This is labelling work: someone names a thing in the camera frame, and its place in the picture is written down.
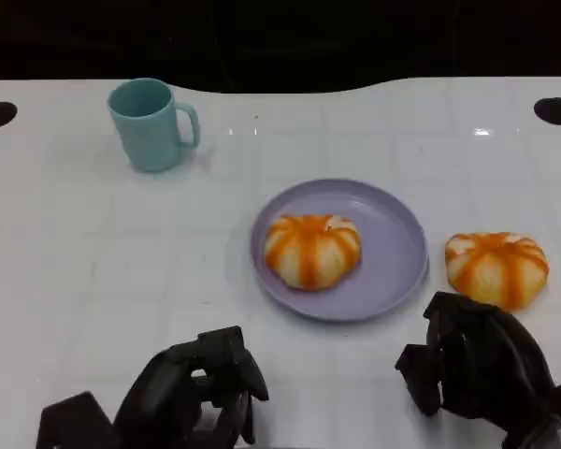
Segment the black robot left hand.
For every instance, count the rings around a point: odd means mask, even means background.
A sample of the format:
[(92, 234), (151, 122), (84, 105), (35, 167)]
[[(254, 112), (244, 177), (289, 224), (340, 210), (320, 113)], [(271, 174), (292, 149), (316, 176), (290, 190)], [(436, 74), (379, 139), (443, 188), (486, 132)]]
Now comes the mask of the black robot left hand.
[(233, 448), (256, 443), (252, 400), (265, 379), (240, 326), (201, 333), (155, 355), (134, 381), (113, 426), (125, 448)]

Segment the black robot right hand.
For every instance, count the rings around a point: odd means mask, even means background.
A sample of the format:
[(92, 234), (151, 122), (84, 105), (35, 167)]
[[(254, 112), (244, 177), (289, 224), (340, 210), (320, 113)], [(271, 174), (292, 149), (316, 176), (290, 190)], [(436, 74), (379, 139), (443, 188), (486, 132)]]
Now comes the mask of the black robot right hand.
[(484, 419), (522, 438), (554, 415), (561, 384), (525, 327), (497, 306), (437, 292), (424, 318), (426, 342), (407, 345), (396, 361), (418, 409)]

